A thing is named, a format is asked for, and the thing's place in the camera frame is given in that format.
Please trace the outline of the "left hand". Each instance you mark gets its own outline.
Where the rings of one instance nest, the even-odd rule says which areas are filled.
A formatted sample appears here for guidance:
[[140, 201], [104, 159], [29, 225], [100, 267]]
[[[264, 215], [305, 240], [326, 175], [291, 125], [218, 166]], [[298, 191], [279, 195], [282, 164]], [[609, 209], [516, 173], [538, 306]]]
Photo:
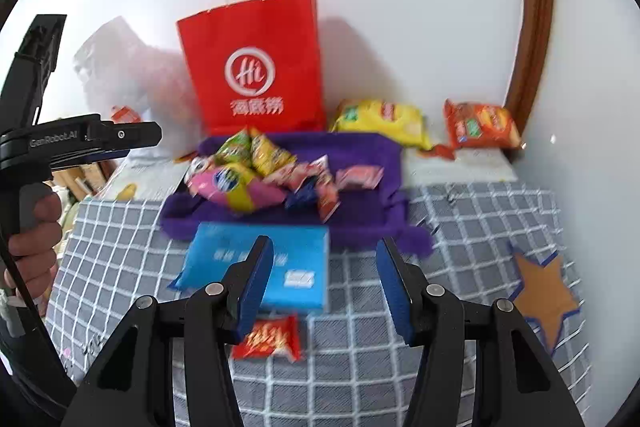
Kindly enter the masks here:
[[58, 223], [61, 213], [58, 195], [43, 197], [34, 209], [38, 225], [27, 232], [13, 235], [9, 240], [9, 252], [16, 260], [17, 270], [32, 298], [43, 295], [55, 278], [54, 247], [62, 239], [62, 228]]

